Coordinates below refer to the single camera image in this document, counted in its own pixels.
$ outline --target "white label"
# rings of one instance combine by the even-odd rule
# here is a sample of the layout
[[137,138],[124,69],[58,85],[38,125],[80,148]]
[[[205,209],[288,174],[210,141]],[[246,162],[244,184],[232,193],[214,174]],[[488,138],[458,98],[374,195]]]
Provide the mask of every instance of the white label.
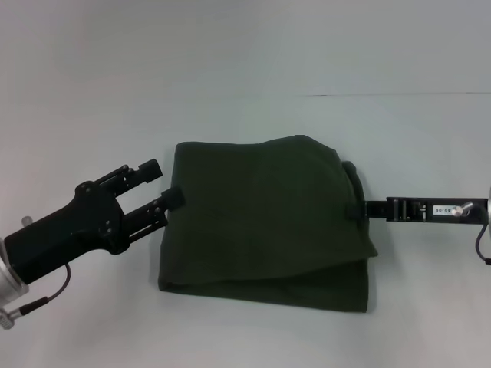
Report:
[[452,210],[455,209],[455,207],[455,205],[434,205],[433,215],[452,216]]

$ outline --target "green fabric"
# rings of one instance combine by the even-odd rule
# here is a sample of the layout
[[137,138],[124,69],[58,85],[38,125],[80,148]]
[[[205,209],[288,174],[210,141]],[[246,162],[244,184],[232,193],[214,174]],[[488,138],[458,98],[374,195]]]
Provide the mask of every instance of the green fabric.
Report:
[[163,237],[162,291],[335,311],[367,310],[368,223],[351,163],[306,136],[181,143],[173,186],[186,206]]

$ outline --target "dark green cloth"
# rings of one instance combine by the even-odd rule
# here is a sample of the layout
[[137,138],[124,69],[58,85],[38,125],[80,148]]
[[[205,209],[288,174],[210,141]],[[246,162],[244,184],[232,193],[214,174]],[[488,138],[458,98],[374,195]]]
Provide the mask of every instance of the dark green cloth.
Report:
[[173,186],[186,206],[163,237],[162,291],[335,311],[367,310],[368,223],[351,163],[306,136],[181,143]]

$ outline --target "white background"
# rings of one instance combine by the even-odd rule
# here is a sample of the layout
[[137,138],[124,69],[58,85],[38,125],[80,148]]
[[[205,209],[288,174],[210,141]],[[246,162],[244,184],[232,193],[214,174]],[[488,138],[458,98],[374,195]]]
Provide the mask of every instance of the white background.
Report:
[[[480,0],[2,0],[0,234],[85,180],[157,158],[163,179],[120,201],[149,202],[187,140],[307,134],[355,163],[369,199],[487,197],[490,11]],[[159,231],[72,262],[61,297],[0,331],[0,365],[488,366],[478,231],[373,221],[368,314],[161,293]]]

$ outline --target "black cable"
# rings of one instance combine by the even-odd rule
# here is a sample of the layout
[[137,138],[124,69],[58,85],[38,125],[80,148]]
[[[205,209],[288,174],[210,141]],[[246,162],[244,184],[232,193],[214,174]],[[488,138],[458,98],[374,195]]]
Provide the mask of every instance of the black cable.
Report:
[[[488,218],[488,212],[486,211],[486,209],[484,208],[483,205],[480,205],[480,204],[474,204],[480,211],[481,211],[481,214],[483,216],[483,219],[487,219]],[[491,258],[486,258],[484,257],[483,253],[481,252],[481,249],[480,249],[480,243],[481,243],[481,239],[483,238],[484,236],[484,233],[486,232],[486,229],[488,228],[488,222],[486,224],[484,224],[483,228],[481,228],[481,231],[479,233],[479,235],[477,235],[477,239],[476,239],[476,253],[477,255],[479,255],[479,258],[481,258],[487,265],[491,265]]]
[[23,316],[31,313],[32,311],[35,311],[38,308],[41,308],[43,305],[46,305],[47,303],[49,303],[50,301],[52,301],[53,299],[58,297],[64,291],[64,289],[67,288],[68,283],[70,282],[70,279],[71,279],[71,269],[70,269],[70,266],[68,264],[66,264],[65,267],[67,269],[67,278],[65,279],[63,285],[61,285],[60,290],[58,290],[56,293],[54,293],[50,297],[42,297],[41,299],[37,299],[36,301],[33,301],[32,303],[29,303],[29,304],[26,304],[26,305],[23,305],[22,307],[20,307],[18,310]]

